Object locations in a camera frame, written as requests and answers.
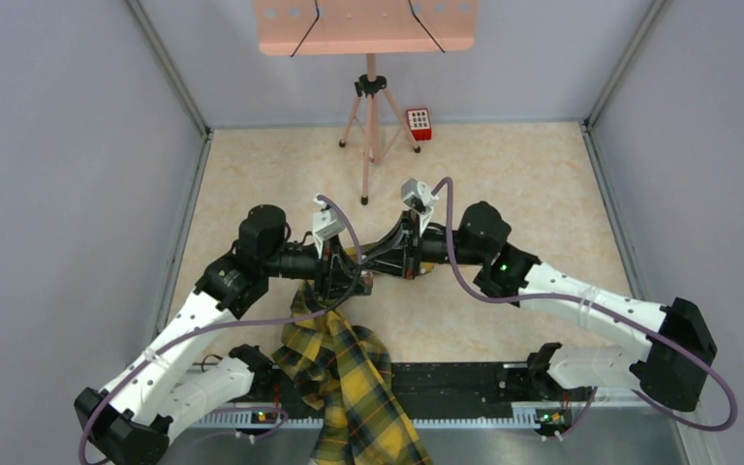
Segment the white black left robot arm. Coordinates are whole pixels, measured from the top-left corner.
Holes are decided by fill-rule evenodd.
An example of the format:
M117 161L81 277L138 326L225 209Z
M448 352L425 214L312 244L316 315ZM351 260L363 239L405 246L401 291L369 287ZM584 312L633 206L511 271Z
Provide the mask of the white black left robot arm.
M245 319L268 292L271 279L309 281L318 296L336 303L367 294L360 283L363 256L360 251L349 256L339 238L341 232L357 238L352 223L326 196L318 195L315 202L319 209L312 216L309 245L290 239L281 207L253 207L230 249L204 269L156 338L111 381L77 396L79 463L90 463L87 450L93 448L101 464L158 464L179 436L228 401L266 397L272 376L257 364L259 352L253 347L207 372L189 371L226 329L294 322L292 317Z

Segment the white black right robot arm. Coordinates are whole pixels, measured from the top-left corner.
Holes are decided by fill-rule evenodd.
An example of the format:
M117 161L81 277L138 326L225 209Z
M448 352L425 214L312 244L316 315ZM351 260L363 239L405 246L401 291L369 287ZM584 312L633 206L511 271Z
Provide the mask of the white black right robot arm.
M448 264L481 302L558 317L610 341L542 350L542 364L529 373L530 388L542 399L566 388L626 388L664 409L698 406L718 349L695 303L677 297L662 304L591 286L511 245L511 231L486 201L468 206L455 228L432 222L428 208L408 209L364 256L375 270L404 278L427 264Z

